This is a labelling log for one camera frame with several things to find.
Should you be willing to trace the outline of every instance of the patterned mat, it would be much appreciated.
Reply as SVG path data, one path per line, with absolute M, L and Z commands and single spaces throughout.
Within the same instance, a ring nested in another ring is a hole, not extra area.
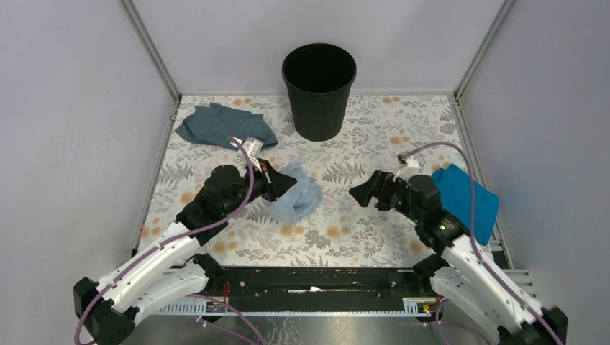
M 253 113 L 276 133 L 279 144 L 261 157 L 276 170 L 298 160 L 322 187 L 324 200 L 297 225 L 277 221 L 259 199 L 214 237 L 202 252 L 223 265 L 411 267 L 432 251 L 418 240 L 414 224 L 394 211 L 361 208 L 347 193 L 375 169 L 395 172 L 396 154 L 433 141 L 459 143 L 446 96 L 351 96 L 341 132 L 327 142 L 309 142 L 296 133 L 286 96 L 184 96 L 174 128 L 194 106 L 218 103 Z M 420 173 L 432 174 L 455 163 L 448 148 L 417 155 Z M 233 164 L 243 174 L 242 158 L 220 147 L 191 144 L 172 133 L 150 210 L 140 234 L 140 249 L 156 239 L 192 201 L 210 172 Z

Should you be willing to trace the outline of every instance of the blue cloth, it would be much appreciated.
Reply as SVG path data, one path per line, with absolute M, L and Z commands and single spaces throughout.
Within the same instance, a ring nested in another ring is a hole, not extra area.
M 187 142 L 216 145 L 237 151 L 228 137 L 241 140 L 256 138 L 263 142 L 263 149 L 278 143 L 276 135 L 263 121 L 262 114 L 229 108 L 212 103 L 210 106 L 195 106 L 195 112 L 182 120 L 176 133 Z
M 300 162 L 290 162 L 280 169 L 280 173 L 296 179 L 284 195 L 271 203 L 269 213 L 275 219 L 296 224 L 301 217 L 312 214 L 322 201 L 322 189 L 309 179 Z
M 470 178 L 456 165 L 438 169 L 432 179 L 440 190 L 442 206 L 470 229 Z M 489 242 L 496 223 L 500 199 L 475 181 L 475 238 L 478 243 Z

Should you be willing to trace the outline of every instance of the wastebasket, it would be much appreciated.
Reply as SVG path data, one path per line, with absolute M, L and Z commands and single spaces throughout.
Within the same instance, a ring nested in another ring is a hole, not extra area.
M 296 131 L 313 142 L 337 135 L 356 79 L 354 58 L 335 45 L 304 45 L 286 56 L 282 78 Z

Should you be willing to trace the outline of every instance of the crumpled cloth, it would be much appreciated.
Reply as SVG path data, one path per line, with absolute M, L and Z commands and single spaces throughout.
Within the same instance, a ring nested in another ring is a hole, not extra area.
M 278 143 L 276 135 L 263 121 L 262 114 L 252 114 L 217 103 L 195 106 L 195 112 L 182 120 L 176 133 L 187 142 L 216 145 L 233 151 L 237 151 L 237 148 L 231 145 L 228 137 L 259 139 L 263 142 L 263 149 Z
M 293 185 L 277 201 L 271 203 L 269 208 L 273 218 L 296 224 L 301 217 L 314 212 L 322 201 L 322 189 L 310 180 L 300 162 L 290 162 L 280 169 L 280 173 L 296 179 Z

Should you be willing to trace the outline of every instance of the floral tablecloth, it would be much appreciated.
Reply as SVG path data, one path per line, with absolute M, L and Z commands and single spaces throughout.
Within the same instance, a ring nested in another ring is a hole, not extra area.
M 194 106 L 218 103 L 263 113 L 279 144 L 261 157 L 276 170 L 298 160 L 320 184 L 324 199 L 297 225 L 277 221 L 257 200 L 208 244 L 223 265 L 411 267 L 432 251 L 417 238 L 414 224 L 394 211 L 361 208 L 347 193 L 375 169 L 397 171 L 396 155 L 433 141 L 459 143 L 446 96 L 351 96 L 341 132 L 326 142 L 310 142 L 296 133 L 287 96 L 184 96 L 174 128 Z M 449 148 L 417 155 L 420 173 L 432 174 L 456 163 Z M 245 172 L 236 152 L 191 144 L 171 134 L 155 192 L 142 225 L 139 248 L 156 239 L 175 215 L 192 201 L 210 172 L 232 164 Z

